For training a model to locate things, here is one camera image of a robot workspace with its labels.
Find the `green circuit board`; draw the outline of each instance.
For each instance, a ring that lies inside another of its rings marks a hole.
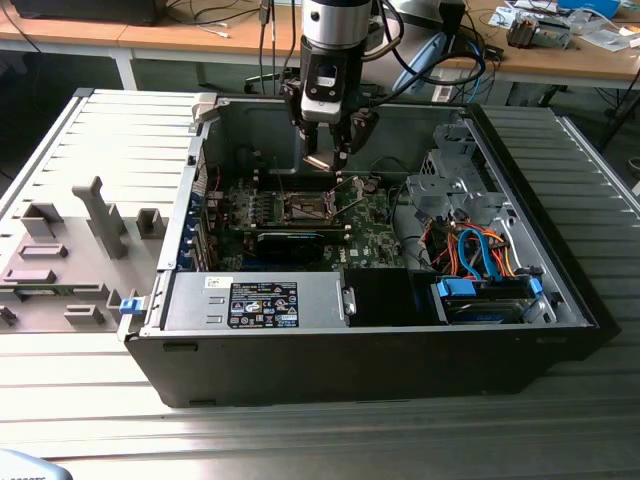
[[[221,271],[260,270],[253,242],[260,232],[319,232],[326,241],[322,260],[307,265],[273,265],[274,270],[336,271],[340,268],[403,267],[397,239],[389,225],[387,190],[363,191],[353,179],[326,191],[258,190],[249,179],[222,189],[222,221],[212,230]]]

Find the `yellow cable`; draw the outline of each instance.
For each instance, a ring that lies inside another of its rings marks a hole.
[[[515,276],[516,276],[516,274],[515,274],[515,273],[513,273],[513,269],[511,268],[511,260],[509,260],[509,249],[508,249],[508,248],[505,248],[505,249],[504,249],[504,258],[505,258],[505,259],[506,259],[506,261],[507,261],[507,269],[509,270],[509,274],[510,274],[512,277],[515,277]]]

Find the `blue latch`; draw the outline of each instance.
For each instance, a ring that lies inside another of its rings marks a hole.
[[[531,287],[531,291],[536,297],[542,295],[542,284],[537,278],[529,279],[529,287]]]
[[[144,297],[125,298],[120,302],[120,313],[123,315],[142,315],[145,310]]]
[[[476,287],[467,278],[443,278],[438,282],[440,297],[475,297]]]

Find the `power supply label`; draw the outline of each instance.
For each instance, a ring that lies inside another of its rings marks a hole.
[[[231,328],[297,327],[298,284],[232,283],[228,318]]]

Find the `white table frame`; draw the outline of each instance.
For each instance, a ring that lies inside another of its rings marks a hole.
[[[188,50],[170,50],[155,48],[129,48],[100,45],[76,45],[69,43],[36,43],[43,53],[57,53],[64,55],[86,55],[92,57],[112,58],[116,62],[122,86],[125,90],[138,90],[135,74],[133,72],[132,61],[138,59],[145,60],[167,60],[181,62],[200,63],[231,63],[241,65],[257,65],[258,56],[254,54],[218,53],[218,52],[193,52]],[[0,50],[33,52],[33,47],[29,43],[21,40],[0,40]],[[282,66],[284,56],[276,57],[276,65]],[[292,58],[290,65],[298,66],[299,59]],[[438,69],[447,72],[447,77],[456,75],[455,70],[466,72],[464,69]],[[609,80],[599,77],[578,77],[564,75],[546,75],[538,73],[512,73],[498,70],[496,80],[503,82],[523,82],[545,85],[568,85],[577,87],[600,87],[626,89],[629,87],[629,80]]]

